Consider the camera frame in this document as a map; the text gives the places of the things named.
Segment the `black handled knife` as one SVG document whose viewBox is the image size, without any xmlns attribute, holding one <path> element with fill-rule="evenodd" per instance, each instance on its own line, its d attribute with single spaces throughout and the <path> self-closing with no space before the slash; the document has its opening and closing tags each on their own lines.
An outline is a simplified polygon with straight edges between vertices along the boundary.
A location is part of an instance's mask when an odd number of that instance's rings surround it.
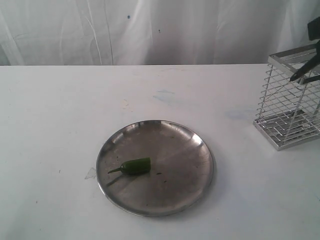
<svg viewBox="0 0 320 240">
<path fill-rule="evenodd" d="M 320 64 L 320 41 L 315 44 L 316 54 L 308 62 L 306 62 L 300 69 L 298 69 L 290 78 L 290 81 L 296 81 L 304 76 L 307 72 L 314 69 Z"/>
</svg>

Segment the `green chili pepper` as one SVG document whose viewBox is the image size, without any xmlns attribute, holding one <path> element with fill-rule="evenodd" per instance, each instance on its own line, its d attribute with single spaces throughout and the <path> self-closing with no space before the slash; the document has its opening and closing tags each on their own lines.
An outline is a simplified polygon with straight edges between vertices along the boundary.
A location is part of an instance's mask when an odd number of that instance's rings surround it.
<svg viewBox="0 0 320 240">
<path fill-rule="evenodd" d="M 125 161 L 120 167 L 110 170 L 108 173 L 121 172 L 126 175 L 140 175 L 151 170 L 151 159 L 149 157 Z"/>
</svg>

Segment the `round steel plate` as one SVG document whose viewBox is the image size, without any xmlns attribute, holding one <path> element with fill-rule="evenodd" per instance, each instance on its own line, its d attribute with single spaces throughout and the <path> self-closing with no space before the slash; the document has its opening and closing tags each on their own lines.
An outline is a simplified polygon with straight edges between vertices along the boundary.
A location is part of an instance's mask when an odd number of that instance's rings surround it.
<svg viewBox="0 0 320 240">
<path fill-rule="evenodd" d="M 130 160 L 150 158 L 147 173 L 117 169 Z M 144 217 L 179 213 L 200 200 L 215 177 L 215 158 L 193 130 L 166 120 L 144 120 L 114 133 L 96 160 L 103 194 L 120 209 Z"/>
</svg>

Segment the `white backdrop curtain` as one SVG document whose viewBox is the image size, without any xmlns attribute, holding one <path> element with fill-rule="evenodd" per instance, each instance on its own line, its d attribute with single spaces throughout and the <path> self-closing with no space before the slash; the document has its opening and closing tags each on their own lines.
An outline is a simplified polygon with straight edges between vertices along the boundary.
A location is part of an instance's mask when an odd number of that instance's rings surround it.
<svg viewBox="0 0 320 240">
<path fill-rule="evenodd" d="M 3 0 L 0 63 L 260 64 L 319 15 L 317 0 Z"/>
</svg>

